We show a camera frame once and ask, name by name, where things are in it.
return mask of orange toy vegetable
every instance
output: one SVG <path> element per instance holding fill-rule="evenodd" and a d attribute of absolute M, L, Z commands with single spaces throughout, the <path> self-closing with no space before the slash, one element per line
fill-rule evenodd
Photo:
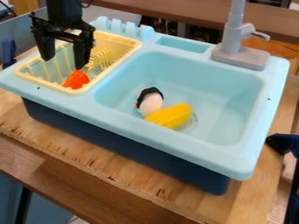
<path fill-rule="evenodd" d="M 88 76 L 82 70 L 75 70 L 62 84 L 64 88 L 78 89 L 89 82 Z"/>

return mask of faucet handle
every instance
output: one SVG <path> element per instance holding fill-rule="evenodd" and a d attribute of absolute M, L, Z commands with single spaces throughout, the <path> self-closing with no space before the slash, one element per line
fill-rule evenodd
<path fill-rule="evenodd" d="M 251 33 L 251 35 L 253 37 L 256 37 L 258 39 L 262 39 L 262 40 L 266 40 L 266 41 L 269 41 L 270 40 L 270 36 L 265 34 L 265 33 L 262 33 L 262 32 L 259 32 L 259 31 L 253 31 Z"/>

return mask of wooden table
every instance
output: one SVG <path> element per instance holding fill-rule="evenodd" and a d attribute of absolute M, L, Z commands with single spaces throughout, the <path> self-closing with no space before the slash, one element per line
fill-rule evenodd
<path fill-rule="evenodd" d="M 291 131 L 298 94 L 289 76 L 269 134 Z M 91 223 L 261 224 L 273 209 L 282 157 L 267 146 L 250 180 L 212 196 L 32 120 L 14 94 L 0 90 L 0 102 L 0 171 Z"/>
<path fill-rule="evenodd" d="M 93 0 L 93 4 L 154 18 L 202 25 L 222 30 L 231 0 Z M 247 3 L 245 22 L 250 22 L 272 39 L 299 43 L 299 11 Z"/>

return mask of black and white toy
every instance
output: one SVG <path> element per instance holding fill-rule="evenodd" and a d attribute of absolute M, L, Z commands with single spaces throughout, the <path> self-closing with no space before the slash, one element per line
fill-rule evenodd
<path fill-rule="evenodd" d="M 162 108 L 163 98 L 156 87 L 145 88 L 137 99 L 136 108 L 143 116 L 148 116 Z"/>

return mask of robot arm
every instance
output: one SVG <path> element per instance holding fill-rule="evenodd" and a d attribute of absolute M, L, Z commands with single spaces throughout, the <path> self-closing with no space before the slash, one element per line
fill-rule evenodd
<path fill-rule="evenodd" d="M 46 0 L 49 21 L 31 14 L 31 31 L 43 60 L 55 56 L 55 39 L 73 43 L 73 55 L 76 69 L 85 66 L 94 47 L 95 28 L 82 20 L 80 0 Z M 79 35 L 66 32 L 66 29 L 81 30 Z"/>

